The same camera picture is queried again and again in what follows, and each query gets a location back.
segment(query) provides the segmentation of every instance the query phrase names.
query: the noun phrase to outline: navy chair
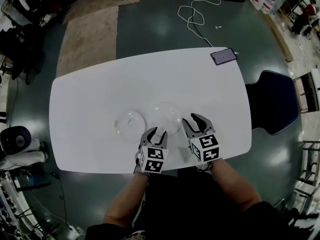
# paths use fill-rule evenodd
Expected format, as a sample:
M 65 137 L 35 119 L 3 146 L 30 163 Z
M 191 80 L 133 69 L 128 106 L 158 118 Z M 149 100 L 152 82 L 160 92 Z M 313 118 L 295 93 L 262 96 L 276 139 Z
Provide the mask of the navy chair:
M 264 128 L 276 135 L 292 125 L 299 116 L 296 89 L 286 75 L 265 70 L 258 82 L 245 85 L 252 130 Z

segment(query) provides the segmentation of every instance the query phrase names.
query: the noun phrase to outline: floor mat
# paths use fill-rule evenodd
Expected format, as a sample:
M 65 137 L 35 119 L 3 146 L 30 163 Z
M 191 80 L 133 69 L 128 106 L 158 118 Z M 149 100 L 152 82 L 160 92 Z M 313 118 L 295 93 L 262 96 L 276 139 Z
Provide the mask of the floor mat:
M 137 2 L 139 2 L 139 0 L 78 0 L 71 5 L 63 23 L 70 22 L 79 17 L 89 15 L 106 8 Z
M 116 59 L 119 7 L 111 7 L 68 23 L 56 77 Z

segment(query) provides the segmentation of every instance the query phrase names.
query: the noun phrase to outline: white table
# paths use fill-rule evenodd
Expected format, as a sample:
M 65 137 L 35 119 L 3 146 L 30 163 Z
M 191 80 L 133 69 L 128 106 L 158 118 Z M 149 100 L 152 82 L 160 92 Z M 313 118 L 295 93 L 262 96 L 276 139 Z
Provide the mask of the white table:
M 169 50 L 94 65 L 54 80 L 49 108 L 54 157 L 61 170 L 132 173 L 139 142 L 124 142 L 115 131 L 128 109 L 146 120 L 160 102 L 172 102 L 182 117 L 191 113 L 213 123 L 219 155 L 231 158 L 251 147 L 251 114 L 237 62 L 216 66 L 210 54 L 223 47 Z M 163 170 L 199 165 L 181 127 L 169 136 Z

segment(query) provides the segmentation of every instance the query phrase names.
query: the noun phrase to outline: smartphone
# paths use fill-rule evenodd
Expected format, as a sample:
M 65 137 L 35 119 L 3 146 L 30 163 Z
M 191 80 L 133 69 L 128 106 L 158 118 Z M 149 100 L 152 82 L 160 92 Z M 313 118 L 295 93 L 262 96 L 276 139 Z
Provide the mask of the smartphone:
M 231 48 L 213 52 L 211 53 L 211 57 L 217 66 L 223 63 L 234 61 L 238 58 Z

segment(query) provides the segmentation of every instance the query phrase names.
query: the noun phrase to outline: forearm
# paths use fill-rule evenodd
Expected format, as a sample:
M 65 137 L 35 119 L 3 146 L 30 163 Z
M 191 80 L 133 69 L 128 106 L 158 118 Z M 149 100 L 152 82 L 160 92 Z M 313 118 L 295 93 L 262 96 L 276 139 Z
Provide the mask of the forearm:
M 212 165 L 211 174 L 216 182 L 242 212 L 262 201 L 255 188 L 227 164 L 226 161 L 217 159 L 212 162 Z
M 112 201 L 103 223 L 128 228 L 139 209 L 148 180 L 147 175 L 136 173 L 128 185 Z

